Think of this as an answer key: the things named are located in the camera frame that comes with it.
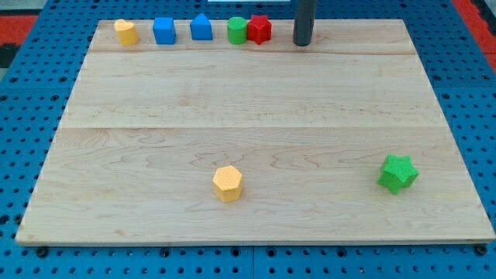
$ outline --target blue pentagon block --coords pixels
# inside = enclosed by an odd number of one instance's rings
[[[199,14],[189,24],[193,40],[213,40],[212,24],[204,14]]]
[[[176,42],[176,29],[174,19],[155,18],[153,22],[153,34],[157,44],[174,44]]]

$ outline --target red surface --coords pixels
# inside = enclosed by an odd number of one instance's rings
[[[0,16],[0,46],[4,43],[22,45],[37,19],[37,15]]]
[[[496,71],[496,37],[489,31],[487,22],[479,15],[479,9],[470,0],[453,0],[458,13]]]
[[[261,44],[272,37],[272,23],[267,15],[252,15],[248,22],[248,40]]]

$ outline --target green cylinder block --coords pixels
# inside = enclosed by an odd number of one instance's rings
[[[235,16],[227,22],[227,38],[230,43],[238,45],[246,42],[246,19]]]

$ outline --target yellow block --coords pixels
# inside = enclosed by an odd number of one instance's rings
[[[223,202],[239,199],[243,190],[242,179],[242,174],[233,166],[218,168],[212,180],[217,198]]]
[[[136,31],[136,27],[132,22],[127,22],[124,19],[117,19],[114,23],[114,29],[117,32],[117,37],[119,38],[119,42],[123,46],[129,46],[135,44],[140,39],[138,37],[138,32]]]

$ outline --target green block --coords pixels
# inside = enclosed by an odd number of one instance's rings
[[[239,45],[246,42],[246,19],[235,16],[227,22],[227,38],[230,43]]]
[[[382,164],[377,183],[396,195],[400,189],[410,187],[418,175],[419,171],[413,167],[410,156],[397,157],[389,154]]]

